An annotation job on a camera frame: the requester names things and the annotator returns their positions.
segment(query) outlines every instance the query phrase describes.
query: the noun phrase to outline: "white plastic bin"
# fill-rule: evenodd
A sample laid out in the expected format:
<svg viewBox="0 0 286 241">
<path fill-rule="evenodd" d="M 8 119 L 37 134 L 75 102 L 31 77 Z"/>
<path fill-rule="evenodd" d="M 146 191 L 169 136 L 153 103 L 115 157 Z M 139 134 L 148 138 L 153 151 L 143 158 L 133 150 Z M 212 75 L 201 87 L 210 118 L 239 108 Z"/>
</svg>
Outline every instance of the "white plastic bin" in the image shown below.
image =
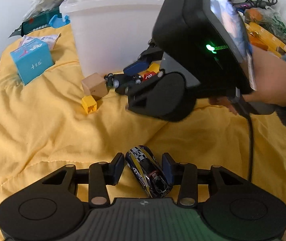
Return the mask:
<svg viewBox="0 0 286 241">
<path fill-rule="evenodd" d="M 123 70 L 147 49 L 164 0 L 65 0 L 83 75 Z"/>
</svg>

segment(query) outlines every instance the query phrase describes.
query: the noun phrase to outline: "black and yellow toy car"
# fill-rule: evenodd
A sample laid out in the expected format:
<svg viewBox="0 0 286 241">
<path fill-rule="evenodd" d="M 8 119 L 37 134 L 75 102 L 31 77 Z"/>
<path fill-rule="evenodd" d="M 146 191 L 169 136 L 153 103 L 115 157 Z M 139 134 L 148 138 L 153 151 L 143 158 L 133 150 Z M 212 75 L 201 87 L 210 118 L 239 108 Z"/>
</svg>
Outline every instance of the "black and yellow toy car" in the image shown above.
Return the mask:
<svg viewBox="0 0 286 241">
<path fill-rule="evenodd" d="M 150 197 L 161 198 L 171 191 L 172 187 L 148 147 L 139 145 L 130 149 L 125 160 Z"/>
</svg>

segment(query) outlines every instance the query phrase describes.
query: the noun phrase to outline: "yellow plastic block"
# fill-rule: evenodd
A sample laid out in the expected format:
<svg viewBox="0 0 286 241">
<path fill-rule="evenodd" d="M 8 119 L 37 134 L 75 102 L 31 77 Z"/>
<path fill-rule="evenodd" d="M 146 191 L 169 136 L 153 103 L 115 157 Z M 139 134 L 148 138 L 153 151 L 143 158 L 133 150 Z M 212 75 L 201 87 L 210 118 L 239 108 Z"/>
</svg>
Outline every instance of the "yellow plastic block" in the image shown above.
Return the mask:
<svg viewBox="0 0 286 241">
<path fill-rule="evenodd" d="M 97 110 L 97 102 L 94 100 L 93 96 L 83 97 L 82 106 L 87 114 Z"/>
</svg>

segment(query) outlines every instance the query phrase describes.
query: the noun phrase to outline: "person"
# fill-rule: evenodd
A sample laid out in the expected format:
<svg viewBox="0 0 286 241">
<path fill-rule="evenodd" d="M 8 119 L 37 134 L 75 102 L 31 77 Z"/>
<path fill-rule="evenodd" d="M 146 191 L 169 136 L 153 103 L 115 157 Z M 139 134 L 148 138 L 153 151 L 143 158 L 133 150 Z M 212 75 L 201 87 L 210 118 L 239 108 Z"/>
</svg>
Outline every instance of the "person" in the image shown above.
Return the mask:
<svg viewBox="0 0 286 241">
<path fill-rule="evenodd" d="M 282 59 L 253 46 L 253 68 L 256 91 L 243 95 L 245 101 L 277 105 L 276 112 L 286 126 L 286 55 Z M 210 99 L 212 105 L 226 106 L 236 114 L 226 97 Z"/>
</svg>

